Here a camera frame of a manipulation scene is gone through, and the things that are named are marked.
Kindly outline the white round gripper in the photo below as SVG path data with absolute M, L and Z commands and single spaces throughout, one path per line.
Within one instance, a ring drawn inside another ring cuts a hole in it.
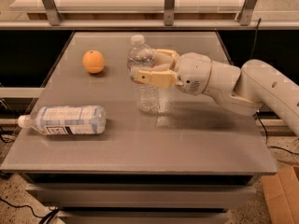
M 155 49 L 156 65 L 175 65 L 175 71 L 139 70 L 136 80 L 158 88 L 176 87 L 185 93 L 198 95 L 204 92 L 212 70 L 212 61 L 206 55 L 190 52 L 179 55 L 171 49 Z

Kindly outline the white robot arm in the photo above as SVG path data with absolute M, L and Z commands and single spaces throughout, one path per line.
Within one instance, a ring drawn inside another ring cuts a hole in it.
M 165 49 L 158 49 L 156 55 L 154 67 L 131 70 L 134 81 L 159 88 L 175 87 L 191 95 L 204 94 L 220 107 L 244 116 L 267 105 L 299 135 L 299 87 L 270 64 L 249 60 L 237 67 L 202 54 L 178 55 Z

